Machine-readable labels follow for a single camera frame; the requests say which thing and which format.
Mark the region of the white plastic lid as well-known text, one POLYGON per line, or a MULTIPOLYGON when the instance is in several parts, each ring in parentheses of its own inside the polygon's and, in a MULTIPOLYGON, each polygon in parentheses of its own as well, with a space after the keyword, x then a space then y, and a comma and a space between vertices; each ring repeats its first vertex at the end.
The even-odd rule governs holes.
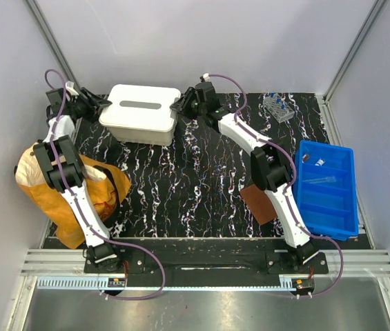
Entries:
POLYGON ((117 84, 112 87, 99 122, 107 128, 168 132, 175 124, 170 106, 181 97, 176 88, 117 84))

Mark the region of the beige plastic bin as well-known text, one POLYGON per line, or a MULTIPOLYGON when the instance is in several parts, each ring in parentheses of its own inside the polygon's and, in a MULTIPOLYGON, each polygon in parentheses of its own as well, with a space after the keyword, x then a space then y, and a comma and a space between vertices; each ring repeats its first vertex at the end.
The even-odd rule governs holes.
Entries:
POLYGON ((121 142, 142 143, 155 146, 169 146, 175 127, 167 131, 140 130, 135 128, 109 128, 110 133, 121 142))

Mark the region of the white capped tube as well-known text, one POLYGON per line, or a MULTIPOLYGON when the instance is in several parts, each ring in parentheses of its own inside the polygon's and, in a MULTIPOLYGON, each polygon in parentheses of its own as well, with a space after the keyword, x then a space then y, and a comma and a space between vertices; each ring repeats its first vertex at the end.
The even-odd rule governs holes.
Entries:
POLYGON ((325 163, 325 160, 324 159, 318 159, 315 163, 316 166, 323 166, 325 163))

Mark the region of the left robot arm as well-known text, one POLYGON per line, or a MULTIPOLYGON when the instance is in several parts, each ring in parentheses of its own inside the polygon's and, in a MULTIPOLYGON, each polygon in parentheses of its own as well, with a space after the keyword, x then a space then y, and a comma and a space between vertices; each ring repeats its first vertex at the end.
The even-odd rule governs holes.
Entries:
POLYGON ((50 102, 46 110, 49 129, 46 138, 33 148, 37 163, 48 186, 71 207, 84 233, 87 265, 100 272, 117 272, 123 265, 123 256, 109 242, 109 230, 92 205, 85 165, 71 139, 77 120, 96 121, 111 102, 86 88, 77 91, 69 81, 46 96, 50 102))

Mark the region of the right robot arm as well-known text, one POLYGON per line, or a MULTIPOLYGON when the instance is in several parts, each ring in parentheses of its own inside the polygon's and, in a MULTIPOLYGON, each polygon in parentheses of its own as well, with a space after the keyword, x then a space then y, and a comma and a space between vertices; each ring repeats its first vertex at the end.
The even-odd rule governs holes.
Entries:
POLYGON ((240 119, 238 112, 226 109, 209 81, 189 87, 173 102, 170 109, 191 120, 203 119, 207 126, 233 140, 249 154, 253 184, 272 203, 289 247, 281 258, 282 262, 297 273, 310 268, 318 249, 313 246, 311 234, 293 199, 292 185, 297 173, 291 156, 252 129, 240 119))

